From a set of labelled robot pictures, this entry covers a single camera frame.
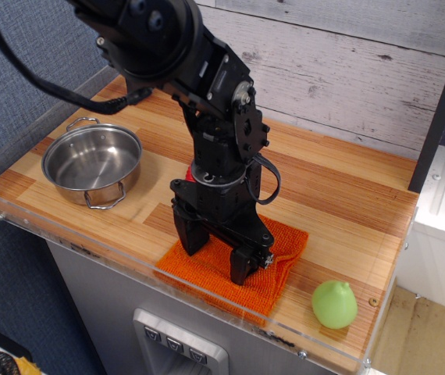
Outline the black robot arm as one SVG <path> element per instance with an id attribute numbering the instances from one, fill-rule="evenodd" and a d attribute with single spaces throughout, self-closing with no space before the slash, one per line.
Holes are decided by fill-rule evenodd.
<path id="1" fill-rule="evenodd" d="M 136 94 L 156 88 L 183 110 L 194 143 L 190 180 L 174 180 L 173 216 L 189 255 L 211 236 L 231 248 L 230 278 L 242 285 L 273 260 L 274 238 L 259 218 L 261 150 L 269 127 L 255 104 L 245 63 L 203 24 L 192 1 L 75 1 L 76 17 Z"/>

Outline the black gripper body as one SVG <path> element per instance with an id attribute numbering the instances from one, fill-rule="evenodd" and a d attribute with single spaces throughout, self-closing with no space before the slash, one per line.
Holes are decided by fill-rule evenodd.
<path id="1" fill-rule="evenodd" d="M 274 197 L 262 200 L 262 173 L 245 171 L 236 180 L 221 184 L 182 179 L 172 180 L 173 210 L 181 209 L 196 216 L 208 231 L 208 239 L 214 236 L 231 247 L 254 249 L 260 257 L 260 267 L 272 264 L 271 247 L 275 239 L 257 214 L 257 205 L 265 205 Z"/>

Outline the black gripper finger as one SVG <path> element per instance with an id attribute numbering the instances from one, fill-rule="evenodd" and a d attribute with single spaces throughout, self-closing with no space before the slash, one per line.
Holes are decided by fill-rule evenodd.
<path id="1" fill-rule="evenodd" d="M 188 255 L 194 255 L 208 242 L 208 231 L 194 215 L 181 209 L 173 210 L 175 227 Z"/>
<path id="2" fill-rule="evenodd" d="M 230 279 L 234 284 L 244 284 L 246 278 L 260 267 L 258 253 L 247 246 L 239 246 L 230 254 Z"/>

